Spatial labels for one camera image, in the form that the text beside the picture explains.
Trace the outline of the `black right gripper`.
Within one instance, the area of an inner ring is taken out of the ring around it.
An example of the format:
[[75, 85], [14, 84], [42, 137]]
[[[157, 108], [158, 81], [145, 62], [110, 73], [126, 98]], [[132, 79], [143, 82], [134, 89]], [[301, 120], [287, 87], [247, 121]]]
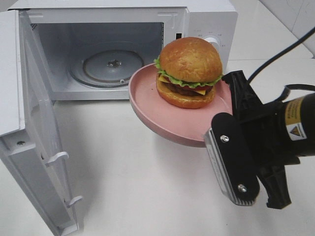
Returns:
[[285, 165], [300, 164], [293, 142], [302, 140], [301, 100], [262, 104], [242, 70], [222, 77], [229, 86], [232, 114], [241, 122], [254, 162], [263, 184], [267, 207], [283, 209], [291, 204]]

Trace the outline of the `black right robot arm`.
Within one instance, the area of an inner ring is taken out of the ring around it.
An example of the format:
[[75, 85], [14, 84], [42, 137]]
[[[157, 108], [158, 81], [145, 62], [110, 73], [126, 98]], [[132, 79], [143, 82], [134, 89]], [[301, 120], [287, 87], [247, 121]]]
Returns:
[[268, 195], [267, 207], [286, 207], [291, 199], [285, 166], [315, 154], [315, 95], [260, 103], [242, 111], [240, 124]]

